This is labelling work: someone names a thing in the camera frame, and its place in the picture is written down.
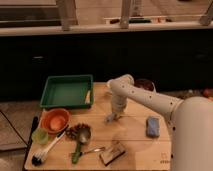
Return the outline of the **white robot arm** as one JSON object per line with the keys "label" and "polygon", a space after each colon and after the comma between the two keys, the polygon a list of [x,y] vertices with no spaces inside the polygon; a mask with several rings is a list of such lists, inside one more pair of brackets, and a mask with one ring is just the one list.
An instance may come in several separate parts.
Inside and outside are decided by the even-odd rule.
{"label": "white robot arm", "polygon": [[113,114],[122,113],[127,99],[132,99],[170,121],[170,171],[213,171],[213,101],[200,96],[182,100],[138,88],[129,74],[109,80],[108,85]]}

